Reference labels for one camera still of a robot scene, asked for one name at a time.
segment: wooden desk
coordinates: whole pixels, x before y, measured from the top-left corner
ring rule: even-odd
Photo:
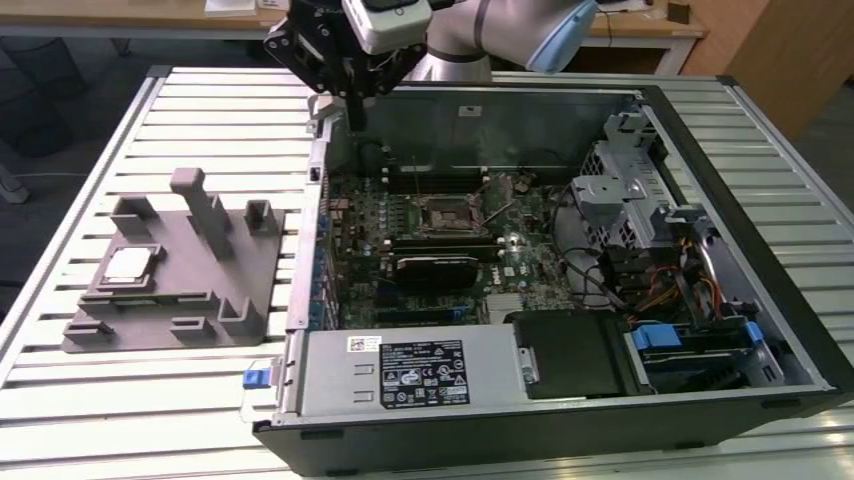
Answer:
[[[656,0],[662,8],[666,0]],[[1,0],[0,35],[260,40],[281,19],[279,10],[252,17],[208,18],[204,0]],[[680,25],[651,12],[596,18],[588,47],[656,48],[667,51],[660,74],[678,74],[695,41],[698,23]]]

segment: metal bracket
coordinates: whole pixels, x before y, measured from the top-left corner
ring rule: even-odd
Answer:
[[[708,216],[706,210],[696,207],[667,207],[662,205],[650,216],[650,223],[655,230],[655,241],[672,240],[671,227],[674,225],[694,225],[706,221]]]

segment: sticker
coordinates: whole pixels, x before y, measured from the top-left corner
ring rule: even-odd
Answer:
[[[347,352],[379,352],[383,337],[347,337]]]
[[[391,410],[470,403],[462,340],[377,345],[383,407]]]
[[[480,105],[462,105],[456,115],[460,117],[479,117],[482,113],[483,107]]]

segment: blue latch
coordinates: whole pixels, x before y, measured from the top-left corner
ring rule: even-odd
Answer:
[[[269,388],[269,376],[269,368],[245,370],[243,372],[243,389],[259,390],[261,388]]]
[[[762,335],[762,330],[759,329],[756,322],[747,322],[744,328],[747,328],[747,335],[750,336],[752,344],[756,345],[762,343],[764,336]]]
[[[666,324],[642,325],[631,332],[631,339],[638,350],[682,346],[676,329]]]

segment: motherboard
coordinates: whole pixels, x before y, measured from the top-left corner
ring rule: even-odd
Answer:
[[[339,328],[490,324],[572,308],[550,227],[562,187],[526,172],[479,179],[471,193],[432,193],[428,179],[415,193],[388,177],[333,179]]]

